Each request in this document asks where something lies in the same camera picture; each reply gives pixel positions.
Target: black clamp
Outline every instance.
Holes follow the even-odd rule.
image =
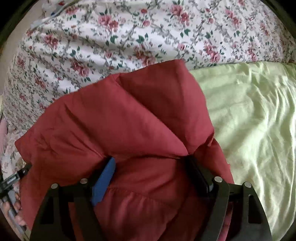
[[[8,195],[8,192],[13,189],[13,185],[28,173],[31,166],[30,163],[26,164],[24,168],[0,182],[0,199]]]
[[[61,187],[51,185],[35,218],[30,241],[75,241],[68,203],[75,204],[77,220],[84,241],[106,241],[91,205],[91,188],[88,179]]]
[[[251,183],[229,184],[221,177],[214,177],[194,156],[184,159],[196,192],[207,198],[212,206],[194,241],[218,240],[228,202],[233,204],[233,213],[226,241],[272,241],[264,209]]]

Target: red cushion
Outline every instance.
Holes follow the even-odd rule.
[[[213,135],[205,97],[182,60],[110,75],[58,99],[16,141],[33,164],[20,187],[24,219],[31,228],[52,183],[74,184],[113,156],[115,174],[94,208],[108,240],[194,240],[207,205],[179,157],[194,153],[233,183]]]

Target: floral fabric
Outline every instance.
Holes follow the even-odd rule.
[[[181,58],[188,69],[296,60],[295,40],[259,0],[65,2],[52,6],[60,15],[25,33],[12,60],[3,99],[11,137],[5,176],[22,167],[14,141],[47,106],[109,74]]]

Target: green fabric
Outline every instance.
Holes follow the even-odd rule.
[[[236,184],[249,181],[280,240],[295,217],[296,65],[257,62],[191,71]]]

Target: metal rivet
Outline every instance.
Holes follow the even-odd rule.
[[[249,182],[245,182],[244,185],[245,185],[247,188],[250,188],[250,187],[252,186],[252,184],[249,183]]]
[[[80,180],[80,183],[81,183],[81,184],[86,184],[86,183],[87,183],[87,178],[82,178],[82,179]]]
[[[222,182],[223,179],[221,177],[215,177],[214,180],[216,182],[220,183],[220,182]]]
[[[52,189],[56,189],[57,187],[58,187],[58,184],[57,183],[54,183],[54,184],[51,185],[51,188]]]

